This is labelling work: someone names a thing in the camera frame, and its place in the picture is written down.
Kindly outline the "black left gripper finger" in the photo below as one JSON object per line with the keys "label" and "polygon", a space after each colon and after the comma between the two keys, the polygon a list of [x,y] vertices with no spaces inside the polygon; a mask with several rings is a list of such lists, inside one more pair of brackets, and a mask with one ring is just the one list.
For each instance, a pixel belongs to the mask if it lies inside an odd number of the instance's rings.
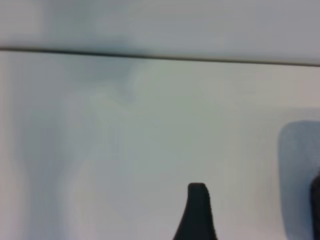
{"label": "black left gripper finger", "polygon": [[204,183],[190,183],[187,201],[174,240],[217,240],[211,199]]}

